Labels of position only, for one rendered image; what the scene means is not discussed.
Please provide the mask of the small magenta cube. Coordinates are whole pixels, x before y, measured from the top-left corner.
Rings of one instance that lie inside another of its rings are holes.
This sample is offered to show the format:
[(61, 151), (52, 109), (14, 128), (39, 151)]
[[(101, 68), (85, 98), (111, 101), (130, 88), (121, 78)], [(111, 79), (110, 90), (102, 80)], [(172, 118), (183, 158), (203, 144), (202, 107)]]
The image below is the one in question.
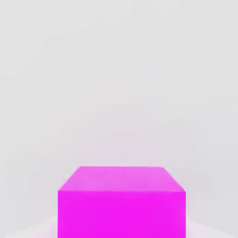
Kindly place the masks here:
[(81, 166), (58, 191), (58, 238), (186, 238), (186, 192), (163, 167)]

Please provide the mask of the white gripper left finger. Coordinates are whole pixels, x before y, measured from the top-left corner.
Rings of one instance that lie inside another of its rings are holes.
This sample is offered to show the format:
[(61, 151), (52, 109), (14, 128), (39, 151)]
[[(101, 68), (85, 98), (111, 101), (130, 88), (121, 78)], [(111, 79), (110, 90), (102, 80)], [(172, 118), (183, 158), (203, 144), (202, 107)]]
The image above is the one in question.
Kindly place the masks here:
[(43, 223), (7, 235), (4, 238), (58, 238), (57, 215), (54, 214)]

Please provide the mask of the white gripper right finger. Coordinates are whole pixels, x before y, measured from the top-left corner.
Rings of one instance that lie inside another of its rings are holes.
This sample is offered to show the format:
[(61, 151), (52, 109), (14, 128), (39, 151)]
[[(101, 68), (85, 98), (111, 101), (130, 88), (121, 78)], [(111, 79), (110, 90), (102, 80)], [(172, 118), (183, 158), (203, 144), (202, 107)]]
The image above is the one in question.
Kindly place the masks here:
[(186, 238), (234, 238), (197, 222), (186, 220)]

